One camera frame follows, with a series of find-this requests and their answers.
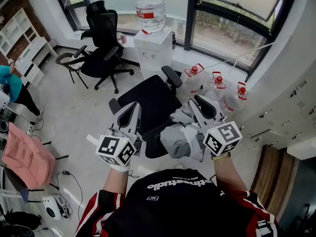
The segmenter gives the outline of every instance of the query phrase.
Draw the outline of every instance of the brick wall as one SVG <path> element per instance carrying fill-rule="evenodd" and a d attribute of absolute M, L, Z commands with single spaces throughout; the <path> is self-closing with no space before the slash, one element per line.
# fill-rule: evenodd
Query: brick wall
<path fill-rule="evenodd" d="M 24 9 L 30 22 L 32 23 L 36 31 L 39 33 L 39 35 L 41 37 L 45 37 L 45 39 L 49 41 L 49 35 L 45 30 L 44 26 L 37 18 L 37 16 L 35 15 L 29 0 L 10 0 L 8 3 L 6 3 L 4 7 L 0 9 L 0 15 L 4 17 L 3 25 L 5 25 L 21 8 Z M 16 60 L 27 45 L 27 40 L 24 37 L 21 37 L 8 53 L 8 57 Z M 1 54 L 1 52 L 0 65 L 7 65 L 7 59 L 4 57 L 3 54 Z"/>

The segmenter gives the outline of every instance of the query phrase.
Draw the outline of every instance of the teal shirt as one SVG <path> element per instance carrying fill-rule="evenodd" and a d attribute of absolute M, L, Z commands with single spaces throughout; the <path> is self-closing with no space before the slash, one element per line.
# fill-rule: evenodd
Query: teal shirt
<path fill-rule="evenodd" d="M 9 66 L 0 66 L 0 83 L 10 85 L 10 102 L 18 99 L 22 88 L 22 81 L 16 75 L 10 75 Z"/>

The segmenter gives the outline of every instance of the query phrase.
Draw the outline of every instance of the window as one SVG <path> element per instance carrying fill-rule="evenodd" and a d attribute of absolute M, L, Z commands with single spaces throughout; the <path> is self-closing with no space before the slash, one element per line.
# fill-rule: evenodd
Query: window
<path fill-rule="evenodd" d="M 247 73 L 258 67 L 294 0 L 189 0 L 185 50 L 227 61 Z"/>
<path fill-rule="evenodd" d="M 192 44 L 214 56 L 222 55 L 223 59 L 248 53 L 238 59 L 245 69 L 259 53 L 251 51 L 263 46 L 266 40 L 260 34 L 223 17 L 203 11 L 196 13 Z"/>
<path fill-rule="evenodd" d="M 59 1 L 74 30 L 89 28 L 84 5 L 98 0 Z M 103 1 L 118 13 L 118 31 L 134 35 L 141 30 L 135 0 Z M 246 72 L 247 81 L 278 36 L 294 0 L 165 2 L 166 25 L 175 32 L 177 44 L 226 61 Z"/>
<path fill-rule="evenodd" d="M 88 27 L 83 0 L 58 0 L 74 31 Z"/>
<path fill-rule="evenodd" d="M 118 13 L 118 30 L 137 33 L 141 27 L 138 24 L 135 0 L 103 0 L 105 8 L 114 9 Z M 188 0 L 165 0 L 167 20 L 166 25 L 173 29 L 178 40 L 184 41 Z"/>

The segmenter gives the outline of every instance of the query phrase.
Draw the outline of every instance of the red sleeve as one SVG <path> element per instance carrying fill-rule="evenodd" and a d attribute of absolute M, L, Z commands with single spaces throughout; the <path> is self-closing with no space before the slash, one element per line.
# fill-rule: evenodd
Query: red sleeve
<path fill-rule="evenodd" d="M 252 191 L 235 191 L 230 194 L 244 208 L 253 211 L 253 216 L 248 223 L 247 237 L 277 237 L 277 221 L 268 213 L 256 193 Z"/>
<path fill-rule="evenodd" d="M 93 237 L 100 234 L 102 225 L 122 205 L 124 200 L 124 195 L 105 190 L 98 191 L 89 200 L 77 227 L 75 237 Z"/>

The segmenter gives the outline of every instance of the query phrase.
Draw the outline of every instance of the black pants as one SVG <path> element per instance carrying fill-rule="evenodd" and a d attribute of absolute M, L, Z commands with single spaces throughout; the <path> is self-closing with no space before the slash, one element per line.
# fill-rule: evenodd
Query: black pants
<path fill-rule="evenodd" d="M 29 91 L 24 85 L 22 85 L 22 89 L 21 89 L 18 99 L 15 100 L 14 102 L 17 104 L 25 105 L 30 110 L 30 112 L 35 114 L 35 116 L 40 115 L 39 109 L 34 104 Z"/>

